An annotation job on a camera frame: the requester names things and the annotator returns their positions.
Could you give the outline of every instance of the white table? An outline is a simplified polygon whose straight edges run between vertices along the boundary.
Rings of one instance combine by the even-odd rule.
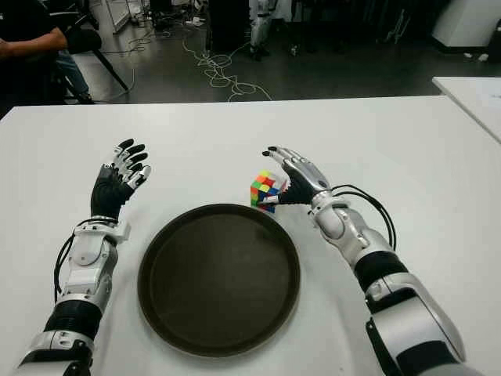
[[[501,143],[501,78],[434,77],[432,81]]]
[[[379,197],[401,259],[460,329],[470,364],[499,370],[501,149],[447,97],[430,96],[14,109],[0,122],[0,374],[45,325],[57,251],[88,218],[103,158],[128,137],[147,144],[153,174],[121,213],[132,233],[119,247],[93,375],[380,374],[362,292],[304,207],[276,214],[297,245],[301,297],[289,325],[260,349],[221,360],[188,356],[142,318],[136,277],[155,233],[202,204],[247,204],[256,174],[279,171],[260,155],[273,144],[301,151],[332,184]],[[371,207],[354,204],[384,230]]]

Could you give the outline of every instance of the brown tray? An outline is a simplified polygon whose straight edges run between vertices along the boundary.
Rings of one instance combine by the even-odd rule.
[[[231,356],[272,336],[296,302],[297,252],[253,208],[213,204],[168,223],[148,247],[138,292],[150,326],[199,356]]]

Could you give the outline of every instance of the colorful cube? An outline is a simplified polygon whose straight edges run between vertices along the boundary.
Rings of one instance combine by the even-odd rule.
[[[273,175],[270,171],[259,172],[258,177],[250,186],[250,205],[274,213],[274,205],[258,205],[258,202],[262,201],[265,197],[275,196],[283,192],[286,188],[286,183],[285,179]]]

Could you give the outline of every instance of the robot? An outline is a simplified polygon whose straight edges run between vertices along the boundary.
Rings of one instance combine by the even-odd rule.
[[[93,340],[117,263],[116,245],[128,235],[128,226],[118,222],[120,208],[151,172],[139,163],[147,156],[138,154],[143,149],[143,145],[133,146],[131,139],[125,141],[101,167],[92,191],[92,216],[76,227],[75,245],[67,252],[70,273],[58,289],[62,294],[58,298],[56,291],[56,307],[45,329],[34,338],[14,375],[90,375]],[[290,186],[265,197],[261,204],[311,206],[308,215],[323,238],[342,254],[365,293],[372,315],[366,330],[383,372],[387,376],[481,376],[463,364],[463,342],[452,321],[409,273],[390,243],[333,193],[320,170],[287,148],[271,146],[263,155],[280,164]],[[59,265],[64,259],[58,258]]]
[[[254,60],[259,61],[262,56],[269,55],[264,44],[268,38],[277,2],[278,0],[258,0],[258,16],[252,21],[250,31],[250,56]]]

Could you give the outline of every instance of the gray floor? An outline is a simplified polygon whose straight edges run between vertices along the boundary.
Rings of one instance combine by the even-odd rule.
[[[221,102],[232,95],[230,87],[212,88],[204,75],[206,67],[198,67],[193,55],[183,49],[182,42],[203,50],[205,31],[176,26],[170,34],[154,34],[144,28],[127,25],[113,35],[110,21],[102,6],[95,7],[105,52],[129,50],[138,45],[131,40],[144,38],[139,49],[131,53],[106,55],[132,90],[117,98],[123,90],[94,56],[76,56],[96,100],[111,103],[186,103]],[[225,69],[227,76],[236,75],[238,82],[261,86],[274,100],[325,99],[370,96],[421,96],[438,94],[431,83],[434,76],[500,76],[501,65],[481,63],[463,54],[443,54],[426,43],[403,42],[378,45],[355,42],[343,54],[330,48],[331,40],[320,37],[318,52],[302,52],[292,57],[284,29],[274,30],[269,41],[270,57],[261,62],[249,58],[243,49]],[[266,100],[258,90],[238,100]]]

